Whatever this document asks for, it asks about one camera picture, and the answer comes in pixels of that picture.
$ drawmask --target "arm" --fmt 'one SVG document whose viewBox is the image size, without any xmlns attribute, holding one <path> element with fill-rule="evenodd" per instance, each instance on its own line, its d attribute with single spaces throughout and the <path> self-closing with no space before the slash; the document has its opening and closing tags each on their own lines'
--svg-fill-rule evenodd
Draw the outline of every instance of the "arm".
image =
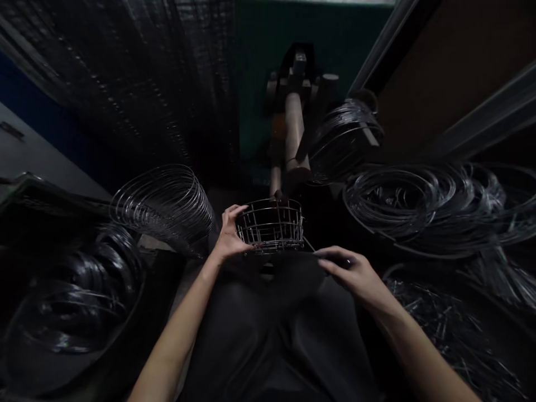
<svg viewBox="0 0 536 402">
<path fill-rule="evenodd" d="M 420 400 L 480 401 L 439 354 L 419 324 L 398 303 L 364 256 L 337 246 L 318 250 L 316 254 L 336 255 L 352 262 L 351 268 L 345 270 L 331 261 L 319 260 L 320 266 L 340 278 L 372 314 Z"/>
<path fill-rule="evenodd" d="M 172 400 L 222 263 L 234 254 L 254 248 L 236 234 L 235 219 L 246 208 L 247 205 L 233 205 L 223 213 L 223 227 L 216 246 L 152 349 L 130 402 Z"/>
</svg>

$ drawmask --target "forearm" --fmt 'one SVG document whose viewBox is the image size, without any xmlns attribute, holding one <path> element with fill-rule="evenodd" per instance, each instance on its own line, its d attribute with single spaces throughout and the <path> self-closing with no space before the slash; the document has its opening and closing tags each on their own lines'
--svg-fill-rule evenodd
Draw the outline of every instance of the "forearm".
<svg viewBox="0 0 536 402">
<path fill-rule="evenodd" d="M 168 401 L 197 334 L 223 259 L 212 253 L 155 344 L 129 401 Z"/>
<path fill-rule="evenodd" d="M 373 308 L 371 311 L 420 400 L 480 401 L 394 297 L 381 308 Z"/>
</svg>

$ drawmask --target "person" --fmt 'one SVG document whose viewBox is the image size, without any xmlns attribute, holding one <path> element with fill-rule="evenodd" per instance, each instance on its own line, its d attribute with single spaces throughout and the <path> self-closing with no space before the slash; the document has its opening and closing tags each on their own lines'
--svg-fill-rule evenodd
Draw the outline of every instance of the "person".
<svg viewBox="0 0 536 402">
<path fill-rule="evenodd" d="M 294 293 L 300 293 L 300 290 L 281 292 L 278 289 L 265 305 L 266 309 L 252 313 L 255 303 L 242 299 L 244 293 L 239 289 L 243 287 L 237 286 L 236 280 L 224 297 L 218 296 L 219 291 L 211 296 L 222 265 L 233 256 L 254 249 L 240 240 L 235 229 L 236 217 L 246 208 L 246 205 L 233 205 L 223 213 L 216 245 L 156 342 L 129 401 L 173 400 L 194 341 L 183 400 L 379 400 L 363 345 L 352 343 L 355 339 L 361 342 L 359 331 L 355 330 L 357 326 L 353 327 L 357 325 L 355 315 L 352 318 L 351 314 L 340 314 L 345 309 L 342 302 L 352 304 L 345 299 L 350 297 L 348 292 L 373 316 L 421 401 L 479 401 L 394 298 L 367 258 L 360 254 L 337 246 L 315 253 L 315 266 L 329 274 L 326 276 L 322 271 L 320 286 L 320 291 L 330 292 L 322 296 L 327 301 L 315 302 L 309 298 L 308 302 L 296 302 L 293 307 L 286 304 L 274 308 L 285 295 L 294 297 Z M 343 269 L 333 262 L 334 258 L 322 257 L 347 260 L 351 266 Z M 293 260 L 291 265 L 299 266 L 297 261 Z M 301 279 L 295 283 L 307 282 L 306 277 L 315 276 L 311 260 L 305 265 L 307 272 L 305 268 L 298 270 Z M 215 313 L 203 319 L 212 297 L 215 298 Z M 307 310 L 307 306 L 310 312 L 303 315 L 302 310 Z M 234 322 L 239 327 L 236 331 Z M 206 329 L 196 340 L 200 326 L 204 328 L 205 324 Z M 287 377 L 281 375 L 285 367 L 291 367 Z"/>
</svg>

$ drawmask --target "metal frame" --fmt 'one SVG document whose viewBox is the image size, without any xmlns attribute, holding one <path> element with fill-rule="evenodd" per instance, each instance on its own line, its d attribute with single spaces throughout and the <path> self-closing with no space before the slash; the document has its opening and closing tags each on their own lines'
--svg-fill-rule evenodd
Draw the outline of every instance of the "metal frame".
<svg viewBox="0 0 536 402">
<path fill-rule="evenodd" d="M 366 82 L 387 53 L 389 47 L 418 3 L 419 0 L 400 0 L 397 2 L 393 12 L 385 23 L 384 28 L 381 30 L 380 36 L 378 36 L 374 47 L 368 54 L 359 73 L 357 73 L 356 79 L 348 90 L 348 94 L 346 95 L 347 98 L 351 98 L 354 92 L 357 92 L 365 86 Z"/>
<path fill-rule="evenodd" d="M 469 159 L 536 123 L 536 61 L 425 147 L 423 160 Z"/>
</svg>

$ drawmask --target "brown panel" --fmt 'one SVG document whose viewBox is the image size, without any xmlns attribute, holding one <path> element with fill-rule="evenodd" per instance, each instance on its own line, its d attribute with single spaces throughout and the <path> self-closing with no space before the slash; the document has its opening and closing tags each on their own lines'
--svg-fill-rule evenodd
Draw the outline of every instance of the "brown panel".
<svg viewBox="0 0 536 402">
<path fill-rule="evenodd" d="M 534 1 L 444 0 L 379 95 L 375 160 L 412 161 L 534 59 Z"/>
</svg>

